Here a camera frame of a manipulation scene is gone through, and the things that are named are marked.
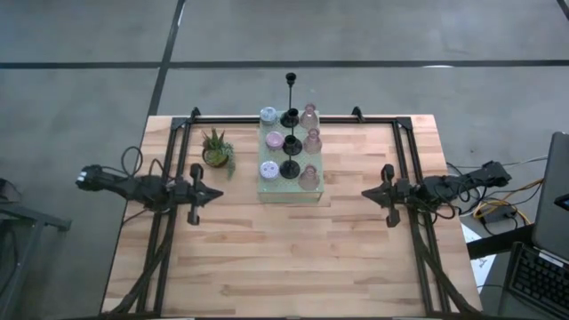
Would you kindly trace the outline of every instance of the yellow cable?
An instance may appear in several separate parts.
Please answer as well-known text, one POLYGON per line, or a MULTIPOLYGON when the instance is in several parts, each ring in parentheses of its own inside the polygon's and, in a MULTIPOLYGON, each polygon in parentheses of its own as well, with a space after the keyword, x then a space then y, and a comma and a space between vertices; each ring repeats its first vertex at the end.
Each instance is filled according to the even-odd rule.
MULTIPOLYGON (((504 196, 504 197, 500 200, 500 202, 498 202, 497 204, 508 204, 508 203, 505 202, 505 200, 508 199, 509 197, 513 196, 514 194, 516 194, 516 193, 519 192, 519 191, 524 191, 524 190, 527 190, 527 189, 529 189, 529 188, 533 188, 533 187, 535 187, 536 185, 538 185, 538 184, 540 184, 540 183, 542 183, 542 182, 543 182, 543 179, 537 179, 536 181, 530 182, 530 183, 528 183, 527 185, 525 185, 525 186, 523 186, 523 187, 521 187, 521 188, 519 188, 519 189, 516 189, 516 190, 514 190, 514 191, 512 191, 512 192, 509 192, 509 193, 508 193, 506 196, 504 196)), ((480 202, 480 204, 478 204, 478 207, 477 207, 477 208, 475 209, 475 211, 474 211, 473 217, 474 217, 474 218, 477 218, 477 219, 480 219, 480 218, 483 216, 483 214, 480 213, 480 209, 482 209, 483 207, 485 207, 485 206, 487 206, 487 205, 493 205, 493 202, 496 202, 496 201, 491 201, 491 202, 487 202, 487 203, 484 203, 484 204, 482 204, 482 202, 480 202)), ((494 210, 496 210, 497 208, 498 208, 498 205, 495 205, 492 209, 489 209, 488 211, 486 211, 484 215, 489 214, 489 213, 492 213, 492 212, 493 212, 494 210)))
POLYGON ((531 225, 531 224, 532 224, 532 222, 531 222, 529 219, 527 219, 527 217, 525 216, 525 214, 523 214, 521 211, 518 210, 517 213, 519 213, 519 215, 522 216, 522 219, 525 221, 525 224, 527 224, 527 225, 531 225))

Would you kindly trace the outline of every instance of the electronic device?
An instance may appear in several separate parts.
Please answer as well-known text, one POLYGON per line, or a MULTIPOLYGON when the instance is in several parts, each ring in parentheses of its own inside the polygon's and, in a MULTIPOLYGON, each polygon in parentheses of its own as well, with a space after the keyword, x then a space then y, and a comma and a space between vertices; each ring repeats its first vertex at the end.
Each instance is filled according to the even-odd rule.
POLYGON ((76 184, 82 190, 107 190, 122 196, 126 200, 133 200, 144 204, 144 208, 156 213, 169 211, 176 204, 191 204, 188 213, 188 223, 199 224, 197 206, 204 206, 220 196, 223 192, 208 188, 203 182, 204 168, 200 164, 190 166, 189 175, 193 184, 182 178, 163 183, 163 179, 156 175, 140 177, 119 176, 105 172, 104 167, 93 164, 83 168, 76 184))
POLYGON ((569 260, 569 134, 555 132, 549 144, 532 241, 536 247, 569 260))
POLYGON ((554 316, 569 318, 568 266, 543 252, 515 243, 505 288, 554 316))
POLYGON ((512 246, 501 298, 501 313, 505 316, 533 316, 539 310, 548 316, 569 318, 567 164, 569 135, 555 132, 549 145, 536 221, 530 226, 532 238, 520 239, 524 242, 512 246))
POLYGON ((395 204, 415 206, 423 211, 434 212, 443 204, 449 204, 461 193, 478 187, 504 187, 512 178, 504 167, 491 161, 483 164, 476 171, 456 176, 431 176, 423 182, 411 186, 408 179, 399 179, 392 183, 395 177, 393 165, 386 164, 381 169, 381 185, 362 191, 362 196, 379 204, 381 208, 389 208, 387 225, 393 228, 399 223, 399 210, 395 204))

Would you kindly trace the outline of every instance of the succulent plant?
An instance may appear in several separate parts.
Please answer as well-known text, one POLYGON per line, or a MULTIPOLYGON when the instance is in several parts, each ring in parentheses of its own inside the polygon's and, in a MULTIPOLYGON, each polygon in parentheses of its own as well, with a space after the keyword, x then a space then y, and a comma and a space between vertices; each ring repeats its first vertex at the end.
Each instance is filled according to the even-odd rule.
POLYGON ((212 128, 212 136, 202 132, 204 136, 204 160, 211 166, 223 166, 223 162, 227 160, 228 166, 228 179, 231 179, 235 172, 235 154, 233 145, 225 142, 223 137, 225 131, 218 135, 217 130, 212 128))

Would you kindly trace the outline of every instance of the wooden table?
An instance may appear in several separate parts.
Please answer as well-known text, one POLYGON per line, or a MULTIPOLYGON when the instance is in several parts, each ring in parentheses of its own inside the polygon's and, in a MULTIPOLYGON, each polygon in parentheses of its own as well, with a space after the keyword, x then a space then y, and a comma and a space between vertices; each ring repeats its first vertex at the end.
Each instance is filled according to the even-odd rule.
MULTIPOLYGON (((141 147, 144 174, 152 158, 164 159, 171 119, 148 120, 141 147)), ((412 119, 424 175, 446 174, 434 117, 412 119)), ((225 195, 199 209, 199 226, 186 222, 188 206, 179 209, 163 316, 424 314, 405 209, 401 223, 387 228, 387 210, 360 194, 380 184, 384 164, 398 168, 389 125, 322 125, 325 194, 318 204, 261 204, 256 188, 258 126, 215 127, 225 130, 226 141, 235 145, 236 173, 228 181, 225 169, 204 164, 204 183, 225 195)), ((188 180, 189 165, 204 163, 201 131, 210 128, 192 126, 184 172, 188 180)), ((406 144, 405 150, 411 159, 406 144)), ((410 162, 408 170, 413 172, 410 162)), ((174 175, 175 160, 172 167, 174 175)), ((129 204, 125 217, 140 209, 140 204, 129 204)), ((151 220, 148 213, 123 227, 103 311, 116 306, 140 275, 151 220)), ((469 303, 480 308, 460 221, 439 219, 436 232, 446 274, 469 303)), ((150 301, 155 285, 150 286, 150 301)))

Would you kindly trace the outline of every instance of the keyboard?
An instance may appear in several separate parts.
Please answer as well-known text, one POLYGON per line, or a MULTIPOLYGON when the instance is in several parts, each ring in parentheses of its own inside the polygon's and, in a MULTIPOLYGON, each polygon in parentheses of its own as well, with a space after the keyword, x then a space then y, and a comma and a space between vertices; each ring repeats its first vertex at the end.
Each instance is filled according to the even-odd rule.
POLYGON ((553 316, 569 318, 569 270, 543 259, 533 248, 514 244, 506 290, 553 316))

